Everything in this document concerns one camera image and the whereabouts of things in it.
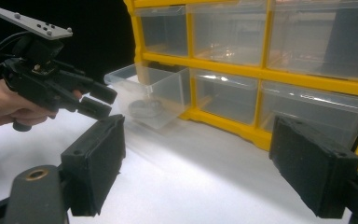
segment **yellow storage cabinet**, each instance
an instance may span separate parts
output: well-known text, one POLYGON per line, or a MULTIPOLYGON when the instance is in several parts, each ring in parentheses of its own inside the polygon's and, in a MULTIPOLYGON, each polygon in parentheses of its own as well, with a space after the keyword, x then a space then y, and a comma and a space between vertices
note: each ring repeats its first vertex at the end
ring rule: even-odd
POLYGON ((316 123, 347 148, 355 143, 358 154, 358 19, 352 18, 358 18, 358 1, 124 1, 136 43, 134 61, 190 69, 191 107, 182 119, 208 123, 269 150, 270 120, 286 114, 316 123), (180 14, 186 28, 155 27, 164 29, 160 35, 166 38, 153 49, 143 17, 162 10, 180 14), (169 40, 170 34, 182 42, 169 40), (174 49, 181 53, 165 50, 170 44, 178 44, 174 49))

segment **white table surface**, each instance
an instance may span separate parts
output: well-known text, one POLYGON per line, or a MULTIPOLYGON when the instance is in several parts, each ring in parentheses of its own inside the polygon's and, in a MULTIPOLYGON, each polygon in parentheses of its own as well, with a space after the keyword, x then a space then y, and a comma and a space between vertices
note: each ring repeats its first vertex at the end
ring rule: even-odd
MULTIPOLYGON (((93 123, 62 110, 28 133, 0 127, 0 200, 19 173, 59 165, 61 153, 93 123)), ((267 151, 237 135, 180 119, 158 131, 126 119, 125 137, 127 157, 101 215, 70 216, 70 223, 348 223, 348 210, 343 219, 317 218, 267 151)))

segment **screw hole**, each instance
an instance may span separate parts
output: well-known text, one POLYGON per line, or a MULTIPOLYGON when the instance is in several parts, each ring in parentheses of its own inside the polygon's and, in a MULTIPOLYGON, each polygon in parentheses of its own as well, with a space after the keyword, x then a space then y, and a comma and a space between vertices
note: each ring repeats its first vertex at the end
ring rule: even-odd
POLYGON ((48 170, 35 170, 32 171, 30 174, 28 174, 26 179, 28 181, 34 181, 43 178, 47 174, 48 174, 48 170))

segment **plastic drawer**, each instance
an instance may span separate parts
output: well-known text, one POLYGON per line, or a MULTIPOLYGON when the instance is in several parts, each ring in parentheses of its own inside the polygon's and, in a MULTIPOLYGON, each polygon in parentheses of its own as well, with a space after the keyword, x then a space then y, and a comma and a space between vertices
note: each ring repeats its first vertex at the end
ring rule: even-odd
POLYGON ((121 113, 159 129, 189 107, 186 75, 188 69, 175 73, 137 63, 105 75, 104 81, 117 91, 121 113))
POLYGON ((173 56, 187 56, 186 8, 138 8, 146 51, 173 56))
POLYGON ((276 3, 268 67, 358 79, 358 0, 276 3))
POLYGON ((192 69, 192 75, 200 110, 245 124, 254 122, 256 79, 199 69, 192 69))
POLYGON ((275 116, 301 119, 347 149, 358 136, 358 97, 262 82, 259 124, 272 131, 275 116))
POLYGON ((190 4, 193 49, 199 59, 260 65, 266 2, 190 4))

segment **hand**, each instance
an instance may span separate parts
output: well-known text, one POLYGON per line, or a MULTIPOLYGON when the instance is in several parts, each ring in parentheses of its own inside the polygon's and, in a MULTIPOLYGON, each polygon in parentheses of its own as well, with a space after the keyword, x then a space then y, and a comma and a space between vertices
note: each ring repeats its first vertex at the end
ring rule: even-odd
MULTIPOLYGON (((81 98, 82 94, 74 91, 74 95, 81 98)), ((56 114, 19 96, 7 87, 3 79, 0 80, 0 125, 15 119, 20 124, 33 126, 56 114)))

